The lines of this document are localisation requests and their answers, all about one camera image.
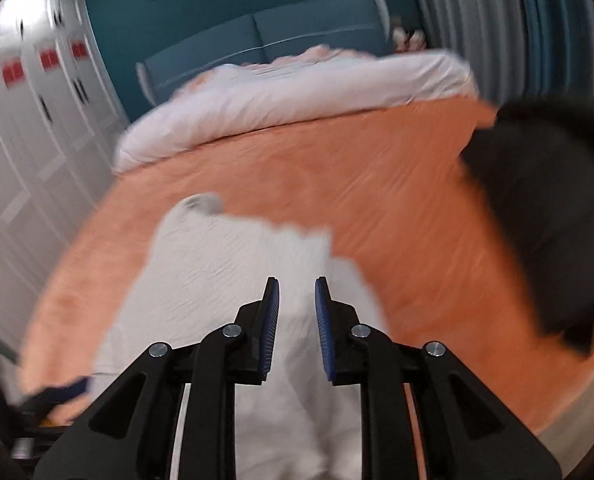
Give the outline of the black garment on bed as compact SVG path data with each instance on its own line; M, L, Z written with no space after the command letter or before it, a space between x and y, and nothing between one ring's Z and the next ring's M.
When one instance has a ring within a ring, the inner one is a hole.
M594 96L507 102L460 153L520 260L541 330L594 337Z

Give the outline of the white wardrobe with red decals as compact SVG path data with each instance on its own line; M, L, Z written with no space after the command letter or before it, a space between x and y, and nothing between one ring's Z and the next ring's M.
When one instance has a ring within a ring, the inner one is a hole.
M85 0L0 2L0 349L16 356L126 129Z

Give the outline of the white puffer jacket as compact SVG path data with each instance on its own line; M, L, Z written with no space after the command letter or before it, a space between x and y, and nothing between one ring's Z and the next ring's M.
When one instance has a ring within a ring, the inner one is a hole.
M195 344L280 283L279 322L268 379L235 394L236 467L242 479L357 479L362 469L360 391L325 376L314 283L360 320L385 318L355 263L337 258L324 231L224 214L211 193L184 198L157 226L144 269L97 352L102 392L150 344Z

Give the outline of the grey curtain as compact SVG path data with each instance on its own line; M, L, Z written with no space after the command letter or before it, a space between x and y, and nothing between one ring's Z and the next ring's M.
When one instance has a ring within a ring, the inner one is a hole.
M417 0L427 47L470 63L480 94L594 96L593 0Z

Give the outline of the small items on nightstand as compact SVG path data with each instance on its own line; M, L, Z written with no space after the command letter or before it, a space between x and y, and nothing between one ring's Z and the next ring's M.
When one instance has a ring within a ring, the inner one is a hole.
M424 32L419 29L406 32L402 26L395 26L391 38L393 38L393 50L396 53L419 52L426 48Z

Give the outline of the white pink duvet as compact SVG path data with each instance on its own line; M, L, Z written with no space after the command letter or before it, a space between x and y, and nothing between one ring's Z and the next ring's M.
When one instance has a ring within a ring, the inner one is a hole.
M114 173L265 128L479 95L471 66L446 50L377 58L319 44L267 64L223 64L182 84L126 129Z

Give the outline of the orange bed blanket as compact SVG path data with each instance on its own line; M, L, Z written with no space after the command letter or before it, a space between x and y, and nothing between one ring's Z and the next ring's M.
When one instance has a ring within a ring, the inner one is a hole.
M30 392L91 370L163 215L222 197L229 214L328 228L390 335L439 340L532 430L594 396L594 348L539 333L520 269L458 156L495 114L473 100L410 104L213 142L119 177L48 282L20 352Z

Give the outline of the teal upholstered headboard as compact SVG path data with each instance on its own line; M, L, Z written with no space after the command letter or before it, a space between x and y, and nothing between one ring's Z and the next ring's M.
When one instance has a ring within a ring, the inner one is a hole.
M135 65L152 106L223 64L265 64L324 44L384 56L390 49L386 0L306 0L245 14L163 49Z

